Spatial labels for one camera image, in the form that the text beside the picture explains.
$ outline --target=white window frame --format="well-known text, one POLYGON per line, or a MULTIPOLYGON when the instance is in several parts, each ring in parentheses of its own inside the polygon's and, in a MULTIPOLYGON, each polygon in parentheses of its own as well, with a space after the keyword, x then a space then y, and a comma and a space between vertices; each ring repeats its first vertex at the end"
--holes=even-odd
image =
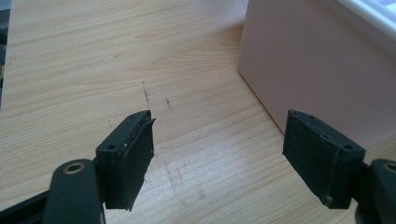
POLYGON ((372 0, 337 0, 396 41, 396 14, 372 0))

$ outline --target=pink box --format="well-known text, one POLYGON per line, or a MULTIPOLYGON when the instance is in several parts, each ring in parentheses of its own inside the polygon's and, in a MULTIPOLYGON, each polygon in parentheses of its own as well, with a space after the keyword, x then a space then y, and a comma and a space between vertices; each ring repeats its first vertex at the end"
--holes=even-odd
POLYGON ((289 109, 363 147, 396 135, 396 42, 333 0, 250 0, 239 71, 284 131, 289 109))

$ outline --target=table surface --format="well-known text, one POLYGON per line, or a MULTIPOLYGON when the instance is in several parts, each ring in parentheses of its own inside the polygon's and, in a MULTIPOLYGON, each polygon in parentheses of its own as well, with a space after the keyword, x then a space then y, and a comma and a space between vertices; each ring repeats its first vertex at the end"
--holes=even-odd
MULTIPOLYGON (((157 118, 132 212, 107 223, 354 222, 282 156, 283 134, 237 71, 248 1, 14 0, 0 117, 0 209, 93 159, 126 116, 157 118)), ((396 138, 366 160, 396 160, 396 138)))

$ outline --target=scratch mark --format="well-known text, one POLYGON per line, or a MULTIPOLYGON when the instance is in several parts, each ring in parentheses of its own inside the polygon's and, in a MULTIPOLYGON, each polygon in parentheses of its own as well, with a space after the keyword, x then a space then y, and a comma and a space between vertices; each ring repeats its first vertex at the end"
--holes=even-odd
POLYGON ((148 104, 148 109, 149 108, 149 92, 146 90, 145 82, 142 82, 143 86, 143 92, 145 93, 145 98, 146 98, 146 103, 148 104))
POLYGON ((169 99, 168 99, 167 97, 165 97, 165 100, 166 100, 166 104, 168 105, 168 108, 169 108, 169 109, 173 109, 172 106, 171 106, 171 102, 169 101, 169 99))

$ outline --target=black plastic jaw pad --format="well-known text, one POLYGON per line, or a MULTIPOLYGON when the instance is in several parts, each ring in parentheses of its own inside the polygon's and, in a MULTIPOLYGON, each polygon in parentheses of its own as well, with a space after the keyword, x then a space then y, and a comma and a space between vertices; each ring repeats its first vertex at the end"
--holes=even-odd
POLYGON ((283 154, 305 184, 329 208, 348 208, 349 180, 365 150, 311 115, 289 111, 283 154))
POLYGON ((153 123, 150 111, 135 113, 96 149, 107 209, 132 209, 154 156, 153 123))

